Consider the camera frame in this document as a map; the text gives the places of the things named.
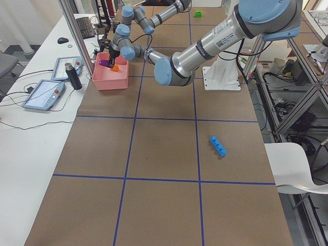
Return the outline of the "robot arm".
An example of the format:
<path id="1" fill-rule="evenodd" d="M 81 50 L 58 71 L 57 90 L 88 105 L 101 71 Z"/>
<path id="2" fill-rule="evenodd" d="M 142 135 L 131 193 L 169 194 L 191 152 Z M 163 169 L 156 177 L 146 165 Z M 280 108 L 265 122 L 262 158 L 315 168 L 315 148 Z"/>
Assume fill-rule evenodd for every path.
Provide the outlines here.
<path id="1" fill-rule="evenodd" d="M 300 31 L 302 1 L 240 1 L 232 14 L 182 52 L 167 57 L 152 48 L 130 40 L 131 22 L 136 21 L 145 34 L 176 14 L 182 13 L 190 1 L 175 1 L 157 15 L 147 18 L 143 7 L 124 6 L 121 23 L 109 44 L 109 64 L 114 67 L 117 57 L 125 60 L 143 58 L 154 65 L 154 77 L 163 86 L 187 86 L 195 70 L 241 39 L 252 39 L 261 34 L 263 41 L 289 39 Z"/>
<path id="2" fill-rule="evenodd" d="M 151 18 L 146 17 L 146 11 L 143 6 L 123 6 L 121 11 L 121 23 L 130 28 L 132 21 L 136 21 L 145 34 L 152 34 L 157 26 L 161 25 L 171 17 L 183 13 L 190 6 L 191 0 L 174 1 L 163 11 Z"/>

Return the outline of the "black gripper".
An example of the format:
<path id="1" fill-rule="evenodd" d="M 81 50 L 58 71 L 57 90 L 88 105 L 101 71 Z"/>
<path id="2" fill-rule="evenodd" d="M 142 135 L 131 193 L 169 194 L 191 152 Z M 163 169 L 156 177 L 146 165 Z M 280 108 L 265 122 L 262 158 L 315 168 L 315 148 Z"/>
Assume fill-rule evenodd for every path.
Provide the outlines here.
<path id="1" fill-rule="evenodd" d="M 119 51 L 116 51 L 114 48 L 109 47 L 109 68 L 113 68 L 115 66 L 115 59 L 119 57 Z"/>

